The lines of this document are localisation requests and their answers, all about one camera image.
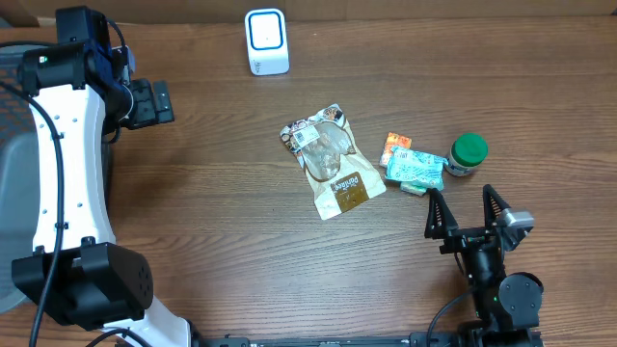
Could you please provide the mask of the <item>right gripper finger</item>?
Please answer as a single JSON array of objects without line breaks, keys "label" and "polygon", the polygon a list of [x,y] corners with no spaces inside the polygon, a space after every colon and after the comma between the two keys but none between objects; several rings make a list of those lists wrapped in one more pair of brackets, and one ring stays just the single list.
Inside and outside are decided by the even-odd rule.
[{"label": "right gripper finger", "polygon": [[499,215],[510,205],[496,192],[492,185],[483,186],[483,208],[485,227],[492,227]]},{"label": "right gripper finger", "polygon": [[424,237],[431,239],[451,237],[459,229],[459,226],[442,193],[436,188],[428,189],[427,193],[429,195],[429,208]]}]

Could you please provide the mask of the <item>teal white tissue pack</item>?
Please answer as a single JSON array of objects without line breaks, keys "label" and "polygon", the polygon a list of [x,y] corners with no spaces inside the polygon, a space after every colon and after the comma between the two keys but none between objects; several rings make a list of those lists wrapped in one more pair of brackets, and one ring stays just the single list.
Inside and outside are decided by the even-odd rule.
[{"label": "teal white tissue pack", "polygon": [[414,185],[412,182],[402,182],[400,184],[400,190],[416,196],[423,196],[427,192],[426,187]]}]

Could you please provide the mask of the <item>green lid jar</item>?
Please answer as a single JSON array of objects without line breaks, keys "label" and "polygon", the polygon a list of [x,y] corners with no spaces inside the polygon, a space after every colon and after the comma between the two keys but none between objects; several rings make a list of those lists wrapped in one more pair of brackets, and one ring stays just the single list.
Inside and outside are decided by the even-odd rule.
[{"label": "green lid jar", "polygon": [[466,133],[452,144],[444,168],[454,176],[468,176],[478,169],[488,154],[489,147],[482,136]]}]

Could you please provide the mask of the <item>teal wet wipes pack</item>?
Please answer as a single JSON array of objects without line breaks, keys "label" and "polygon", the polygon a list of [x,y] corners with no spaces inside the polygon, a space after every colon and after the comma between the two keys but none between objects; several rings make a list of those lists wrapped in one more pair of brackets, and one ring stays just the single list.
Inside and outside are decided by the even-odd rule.
[{"label": "teal wet wipes pack", "polygon": [[404,147],[393,147],[391,150],[386,179],[427,189],[443,189],[445,158]]}]

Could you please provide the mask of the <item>orange Kleenex tissue pack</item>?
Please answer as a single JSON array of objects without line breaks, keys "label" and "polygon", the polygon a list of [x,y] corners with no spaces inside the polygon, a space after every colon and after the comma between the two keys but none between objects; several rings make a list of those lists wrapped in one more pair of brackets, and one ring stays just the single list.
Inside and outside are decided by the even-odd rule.
[{"label": "orange Kleenex tissue pack", "polygon": [[393,155],[394,147],[410,148],[412,139],[397,133],[390,132],[385,141],[384,149],[380,157],[379,165],[383,168],[388,166],[389,160]]}]

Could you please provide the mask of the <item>beige foil pouch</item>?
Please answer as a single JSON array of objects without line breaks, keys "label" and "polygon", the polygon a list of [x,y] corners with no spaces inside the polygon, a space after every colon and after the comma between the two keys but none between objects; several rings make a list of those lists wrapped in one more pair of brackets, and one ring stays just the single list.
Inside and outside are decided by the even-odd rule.
[{"label": "beige foil pouch", "polygon": [[305,174],[321,219],[329,220],[386,192],[380,173],[358,148],[338,105],[291,122],[280,138]]}]

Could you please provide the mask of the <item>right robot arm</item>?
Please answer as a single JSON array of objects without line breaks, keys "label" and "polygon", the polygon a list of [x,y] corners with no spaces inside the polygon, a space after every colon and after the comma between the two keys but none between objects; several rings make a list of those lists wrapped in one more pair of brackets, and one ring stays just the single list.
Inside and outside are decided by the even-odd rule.
[{"label": "right robot arm", "polygon": [[[535,275],[508,275],[505,254],[513,252],[535,226],[532,214],[512,208],[489,184],[483,187],[484,225],[459,227],[442,193],[430,189],[424,237],[441,240],[441,254],[453,254],[469,289],[445,304],[434,316],[425,336],[426,346],[541,346],[539,326],[544,285]],[[473,300],[476,319],[457,331],[435,334],[440,318],[467,298]]]}]

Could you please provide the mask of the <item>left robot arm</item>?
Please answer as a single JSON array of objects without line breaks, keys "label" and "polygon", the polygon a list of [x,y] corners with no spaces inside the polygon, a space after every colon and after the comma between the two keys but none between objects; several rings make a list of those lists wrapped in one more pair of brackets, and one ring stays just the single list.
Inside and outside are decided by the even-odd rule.
[{"label": "left robot arm", "polygon": [[167,85],[133,79],[117,24],[85,6],[56,12],[57,40],[24,52],[13,94],[37,127],[40,211],[14,285],[38,317],[116,336],[133,346],[196,346],[193,325],[154,295],[146,258],[116,242],[106,207],[107,135],[174,120]]}]

